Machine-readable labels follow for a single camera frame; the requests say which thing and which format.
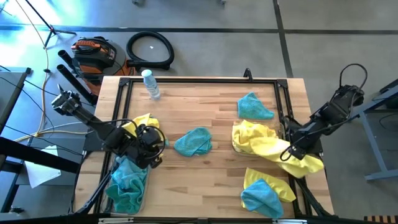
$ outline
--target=plastic bottle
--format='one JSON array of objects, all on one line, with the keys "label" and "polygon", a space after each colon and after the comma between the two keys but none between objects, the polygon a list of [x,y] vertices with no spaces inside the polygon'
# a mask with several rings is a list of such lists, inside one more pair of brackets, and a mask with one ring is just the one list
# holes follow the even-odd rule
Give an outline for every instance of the plastic bottle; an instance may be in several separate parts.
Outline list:
[{"label": "plastic bottle", "polygon": [[152,71],[146,69],[141,72],[141,75],[142,77],[144,77],[144,84],[150,94],[150,97],[153,100],[160,99],[160,90],[159,87],[157,86],[155,77],[152,75]]}]

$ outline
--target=coiled hose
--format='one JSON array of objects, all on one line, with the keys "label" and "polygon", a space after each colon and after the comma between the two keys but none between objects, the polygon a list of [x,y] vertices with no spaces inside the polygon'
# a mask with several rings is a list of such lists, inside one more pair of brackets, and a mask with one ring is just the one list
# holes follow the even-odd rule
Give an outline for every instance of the coiled hose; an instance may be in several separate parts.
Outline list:
[{"label": "coiled hose", "polygon": [[[144,59],[141,59],[137,57],[132,52],[132,45],[134,42],[141,37],[155,37],[156,39],[160,40],[167,48],[169,51],[169,58],[163,62],[148,62]],[[143,31],[135,34],[129,39],[129,42],[127,43],[126,46],[126,51],[131,60],[127,60],[127,66],[128,67],[134,67],[138,71],[141,67],[146,67],[146,68],[162,68],[164,70],[168,70],[170,68],[170,64],[174,61],[174,49],[170,42],[160,33],[157,32],[150,32],[150,31]]]}]

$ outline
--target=butcher block tabletop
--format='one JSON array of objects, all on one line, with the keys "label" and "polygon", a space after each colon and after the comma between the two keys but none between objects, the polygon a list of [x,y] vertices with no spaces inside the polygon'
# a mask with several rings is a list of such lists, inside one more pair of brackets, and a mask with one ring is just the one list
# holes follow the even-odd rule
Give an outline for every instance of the butcher block tabletop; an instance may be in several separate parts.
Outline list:
[{"label": "butcher block tabletop", "polygon": [[[112,120],[120,77],[105,77],[95,115]],[[311,115],[304,81],[287,79],[295,119],[301,123]],[[264,106],[274,111],[271,120],[249,120],[275,129],[281,135],[274,86],[254,83],[158,83],[161,99],[151,100],[143,83],[134,83],[128,118],[151,113],[170,142],[163,163],[149,174],[144,208],[136,217],[265,218],[241,206],[240,195],[247,167],[288,182],[286,171],[274,162],[233,151],[232,125],[238,118],[237,101],[253,91]],[[118,118],[122,117],[127,88],[124,88]],[[282,104],[285,105],[281,91]],[[206,127],[212,135],[212,150],[202,156],[183,157],[173,144],[187,131]],[[83,163],[75,190],[75,209],[83,206],[100,181],[104,152],[93,152]],[[333,213],[325,172],[306,176],[308,188],[326,211]],[[297,187],[301,211],[302,193]],[[291,203],[282,203],[284,218],[294,217]]]}]

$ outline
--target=white paper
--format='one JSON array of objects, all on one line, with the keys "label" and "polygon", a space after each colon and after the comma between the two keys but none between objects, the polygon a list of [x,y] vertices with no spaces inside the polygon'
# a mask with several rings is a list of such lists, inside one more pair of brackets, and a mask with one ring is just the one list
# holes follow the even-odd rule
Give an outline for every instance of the white paper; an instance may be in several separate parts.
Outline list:
[{"label": "white paper", "polygon": [[[47,152],[58,156],[57,146],[48,146],[43,149],[42,152]],[[40,184],[43,184],[44,182],[52,180],[61,175],[61,171],[58,169],[38,165],[33,162],[25,161],[25,166],[27,169],[27,175],[29,177],[29,183],[32,188],[35,188]]]}]

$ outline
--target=concrete floor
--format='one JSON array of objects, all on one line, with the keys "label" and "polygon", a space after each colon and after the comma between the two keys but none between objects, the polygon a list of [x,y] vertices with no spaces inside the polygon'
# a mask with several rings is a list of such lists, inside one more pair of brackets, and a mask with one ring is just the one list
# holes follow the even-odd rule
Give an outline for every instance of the concrete floor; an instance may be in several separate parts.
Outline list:
[{"label": "concrete floor", "polygon": [[[41,21],[21,1],[36,24]],[[37,0],[37,9],[53,25],[84,27],[171,27],[171,28],[245,28],[277,29],[272,0],[227,0],[221,7],[214,0],[147,0],[137,7],[128,0]],[[395,0],[279,0],[285,29],[353,29],[396,30],[398,3]],[[0,13],[0,26],[26,24],[28,21],[14,1]],[[69,49],[79,36],[102,35],[122,47],[131,32],[79,32],[77,37],[61,34],[49,43],[50,69],[53,75],[47,90],[56,92],[56,84],[72,89],[56,72],[62,63],[57,57],[60,49]],[[258,33],[163,33],[174,47],[175,60],[169,71],[155,75],[240,77],[246,67],[255,77],[285,78],[285,65],[278,34]],[[40,84],[44,78],[45,54],[40,40],[29,26],[25,30],[0,33],[0,64],[6,67],[32,67],[29,80]],[[304,78],[313,111],[330,99],[338,86],[340,70],[349,63],[361,63],[369,72],[364,86],[366,100],[380,88],[397,78],[396,35],[302,35],[287,34],[287,49],[295,78]],[[141,39],[134,52],[148,60],[162,59],[167,52],[154,39]],[[346,83],[359,85],[362,71],[349,69]],[[40,91],[28,84],[25,89],[40,102]],[[52,97],[47,96],[47,108]],[[8,125],[34,132],[40,111],[21,95],[20,111],[15,112]],[[54,125],[75,121],[46,110]],[[84,126],[69,127],[85,131]],[[8,138],[21,134],[5,130]],[[325,165],[335,213],[345,218],[362,219],[364,215],[396,215],[398,179],[366,182],[364,175],[378,172],[368,140],[358,121],[342,126],[331,136],[323,137]],[[390,152],[389,157],[397,157]]]}]

